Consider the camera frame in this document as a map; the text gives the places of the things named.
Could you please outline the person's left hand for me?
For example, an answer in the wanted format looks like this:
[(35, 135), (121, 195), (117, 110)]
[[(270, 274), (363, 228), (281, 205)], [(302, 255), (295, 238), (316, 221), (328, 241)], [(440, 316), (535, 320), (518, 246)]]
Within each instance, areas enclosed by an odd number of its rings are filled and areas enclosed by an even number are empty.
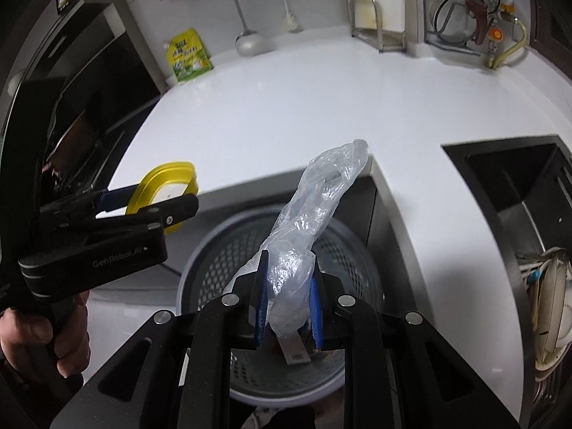
[(63, 328), (55, 334), (47, 318), (7, 309), (1, 315), (1, 351), (21, 374), (55, 373), (64, 379), (83, 373), (90, 362), (88, 292), (76, 295)]

